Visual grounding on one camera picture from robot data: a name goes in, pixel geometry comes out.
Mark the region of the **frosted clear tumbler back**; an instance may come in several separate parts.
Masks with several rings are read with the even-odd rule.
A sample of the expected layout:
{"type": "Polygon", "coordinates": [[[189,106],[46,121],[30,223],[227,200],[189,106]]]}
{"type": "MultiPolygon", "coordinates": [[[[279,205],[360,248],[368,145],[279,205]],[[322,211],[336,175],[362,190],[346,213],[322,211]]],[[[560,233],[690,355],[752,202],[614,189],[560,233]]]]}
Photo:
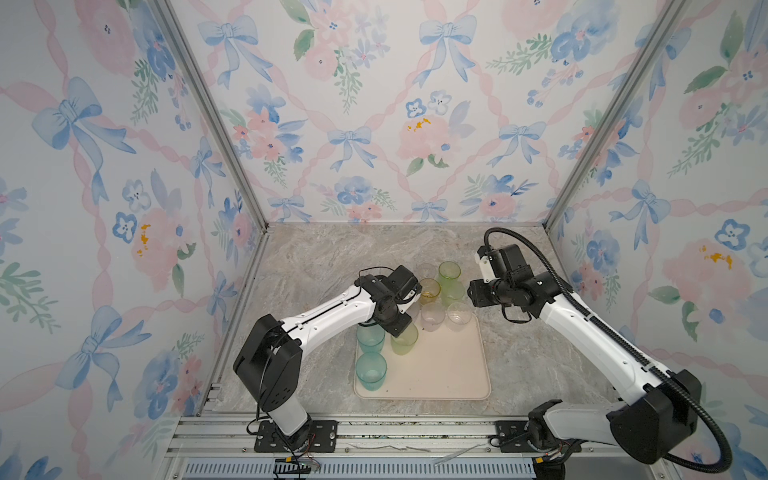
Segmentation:
{"type": "Polygon", "coordinates": [[[420,325],[424,331],[434,332],[441,328],[445,321],[444,307],[438,303],[428,303],[421,307],[419,312],[420,325]]]}

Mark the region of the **small clear glass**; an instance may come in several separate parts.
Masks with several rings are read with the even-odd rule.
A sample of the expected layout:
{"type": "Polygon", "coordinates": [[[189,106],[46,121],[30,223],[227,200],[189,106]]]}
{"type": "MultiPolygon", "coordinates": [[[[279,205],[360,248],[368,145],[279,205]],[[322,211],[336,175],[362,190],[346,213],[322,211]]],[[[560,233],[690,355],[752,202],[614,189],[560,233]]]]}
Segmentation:
{"type": "Polygon", "coordinates": [[[422,279],[434,279],[437,274],[437,267],[431,263],[421,263],[416,267],[416,276],[422,279]]]}

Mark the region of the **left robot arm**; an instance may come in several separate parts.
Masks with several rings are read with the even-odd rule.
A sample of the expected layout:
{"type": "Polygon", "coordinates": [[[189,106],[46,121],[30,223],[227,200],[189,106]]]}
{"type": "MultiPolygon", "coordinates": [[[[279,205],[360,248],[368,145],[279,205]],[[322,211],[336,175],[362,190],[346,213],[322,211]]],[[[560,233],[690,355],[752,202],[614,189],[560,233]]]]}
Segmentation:
{"type": "Polygon", "coordinates": [[[398,337],[412,322],[407,310],[422,286],[405,266],[386,275],[359,272],[338,296],[306,312],[276,319],[259,318],[233,361],[233,371],[257,407],[286,437],[309,431],[311,416],[296,391],[304,357],[345,330],[380,326],[398,337]]]}

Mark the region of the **bright green smooth tumbler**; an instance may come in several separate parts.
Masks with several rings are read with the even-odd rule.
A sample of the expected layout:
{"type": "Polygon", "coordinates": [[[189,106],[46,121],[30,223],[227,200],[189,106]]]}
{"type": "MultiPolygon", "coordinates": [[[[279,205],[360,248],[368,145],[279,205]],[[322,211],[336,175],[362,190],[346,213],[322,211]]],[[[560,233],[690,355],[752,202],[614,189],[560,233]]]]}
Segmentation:
{"type": "Polygon", "coordinates": [[[460,265],[454,261],[443,261],[439,264],[437,281],[443,294],[448,295],[461,286],[461,273],[460,265]]]}

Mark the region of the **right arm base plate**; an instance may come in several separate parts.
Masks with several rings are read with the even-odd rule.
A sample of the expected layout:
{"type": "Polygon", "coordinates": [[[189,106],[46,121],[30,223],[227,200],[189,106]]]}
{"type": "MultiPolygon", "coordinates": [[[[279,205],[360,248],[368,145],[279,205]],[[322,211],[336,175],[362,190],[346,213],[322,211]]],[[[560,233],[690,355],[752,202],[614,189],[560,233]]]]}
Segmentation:
{"type": "Polygon", "coordinates": [[[494,423],[495,433],[488,438],[493,448],[502,453],[535,453],[545,456],[564,454],[570,449],[576,452],[581,447],[575,439],[558,439],[546,426],[528,420],[500,420],[494,423]]]}

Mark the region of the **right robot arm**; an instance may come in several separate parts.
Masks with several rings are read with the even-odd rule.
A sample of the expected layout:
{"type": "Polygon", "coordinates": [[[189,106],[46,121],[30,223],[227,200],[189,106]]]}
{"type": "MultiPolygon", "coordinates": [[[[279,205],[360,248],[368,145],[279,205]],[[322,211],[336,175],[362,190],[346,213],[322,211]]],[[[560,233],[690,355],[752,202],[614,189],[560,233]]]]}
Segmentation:
{"type": "Polygon", "coordinates": [[[523,439],[531,448],[550,452],[583,440],[618,446],[631,458],[652,464],[696,432],[699,417],[681,396],[700,398],[695,376],[673,373],[648,358],[591,311],[559,275],[534,274],[518,246],[482,246],[475,260],[481,276],[467,290],[475,307],[516,307],[543,321],[586,357],[618,395],[609,406],[559,399],[542,403],[528,415],[523,439]]]}

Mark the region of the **teal textured tumbler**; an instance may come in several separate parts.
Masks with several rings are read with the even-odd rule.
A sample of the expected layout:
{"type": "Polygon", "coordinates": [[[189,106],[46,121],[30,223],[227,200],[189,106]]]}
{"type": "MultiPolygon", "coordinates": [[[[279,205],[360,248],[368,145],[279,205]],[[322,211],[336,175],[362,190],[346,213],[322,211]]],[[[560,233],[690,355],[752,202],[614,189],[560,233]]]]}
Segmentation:
{"type": "Polygon", "coordinates": [[[356,330],[358,346],[363,353],[380,353],[386,339],[385,330],[376,324],[359,325],[356,330]]]}
{"type": "Polygon", "coordinates": [[[386,359],[378,352],[363,353],[355,364],[356,377],[368,391],[376,391],[383,385],[387,370],[386,359]]]}

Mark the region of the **yellow glass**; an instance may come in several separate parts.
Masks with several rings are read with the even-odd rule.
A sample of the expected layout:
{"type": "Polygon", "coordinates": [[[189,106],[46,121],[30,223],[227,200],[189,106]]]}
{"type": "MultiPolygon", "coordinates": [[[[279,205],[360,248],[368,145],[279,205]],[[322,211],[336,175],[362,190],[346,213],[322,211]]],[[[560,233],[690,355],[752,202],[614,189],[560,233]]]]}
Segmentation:
{"type": "Polygon", "coordinates": [[[436,302],[441,294],[442,288],[440,283],[432,278],[424,278],[419,281],[421,286],[421,294],[419,303],[427,305],[436,302]]]}

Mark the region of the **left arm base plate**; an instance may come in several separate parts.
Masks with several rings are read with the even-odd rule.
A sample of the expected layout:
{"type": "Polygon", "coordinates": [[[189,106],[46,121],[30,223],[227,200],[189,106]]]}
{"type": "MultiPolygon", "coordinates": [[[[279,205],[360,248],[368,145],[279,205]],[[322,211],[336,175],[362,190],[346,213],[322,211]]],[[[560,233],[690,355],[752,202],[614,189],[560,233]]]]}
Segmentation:
{"type": "Polygon", "coordinates": [[[288,435],[271,420],[261,421],[254,433],[256,453],[300,455],[305,453],[333,453],[338,439],[339,423],[335,420],[312,420],[288,435]]]}

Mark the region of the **light green textured tumbler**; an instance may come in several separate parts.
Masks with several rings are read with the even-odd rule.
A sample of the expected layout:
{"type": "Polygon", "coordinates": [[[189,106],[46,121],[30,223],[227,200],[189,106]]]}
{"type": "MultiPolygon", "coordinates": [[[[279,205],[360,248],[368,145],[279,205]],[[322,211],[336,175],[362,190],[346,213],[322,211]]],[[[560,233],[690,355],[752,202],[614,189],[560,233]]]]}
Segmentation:
{"type": "Polygon", "coordinates": [[[463,302],[466,297],[466,287],[460,281],[447,281],[441,285],[441,302],[445,308],[454,303],[463,302]]]}
{"type": "Polygon", "coordinates": [[[408,354],[419,338],[418,328],[410,324],[399,336],[390,337],[390,345],[394,354],[404,356],[408,354]]]}

